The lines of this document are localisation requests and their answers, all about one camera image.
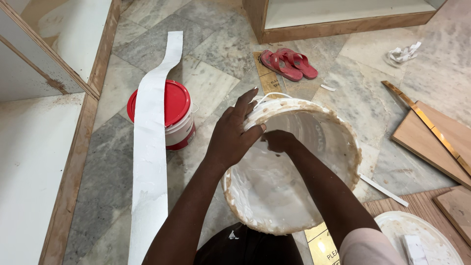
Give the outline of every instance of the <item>flip-flop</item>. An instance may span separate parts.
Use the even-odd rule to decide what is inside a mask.
[[[288,48],[280,48],[276,54],[283,54],[288,58],[288,62],[299,69],[302,75],[307,79],[314,79],[317,77],[317,70],[309,64],[308,57]]]
[[[291,81],[297,82],[302,79],[302,73],[300,70],[293,68],[289,63],[284,63],[284,66],[280,65],[280,60],[283,62],[288,60],[288,57],[284,54],[278,54],[269,50],[264,50],[260,55],[260,60],[266,67],[288,78]]]

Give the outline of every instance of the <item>red bucket lid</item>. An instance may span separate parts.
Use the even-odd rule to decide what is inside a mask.
[[[128,100],[127,111],[132,122],[134,122],[137,95],[136,89]],[[179,122],[190,109],[190,93],[182,84],[174,80],[165,80],[163,105],[165,128],[167,128]]]

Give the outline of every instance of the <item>dark shorts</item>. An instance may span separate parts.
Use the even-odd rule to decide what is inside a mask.
[[[236,238],[229,239],[232,231]],[[196,253],[194,265],[302,265],[292,235],[274,236],[236,223],[223,229]]]

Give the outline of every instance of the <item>pink sleeve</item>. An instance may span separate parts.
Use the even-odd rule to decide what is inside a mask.
[[[389,239],[371,228],[348,233],[340,246],[340,262],[342,265],[406,265]]]

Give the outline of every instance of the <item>plywood cabinet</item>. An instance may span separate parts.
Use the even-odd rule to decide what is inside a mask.
[[[243,0],[260,44],[427,23],[446,0]]]
[[[120,6],[0,0],[0,264],[62,264]]]

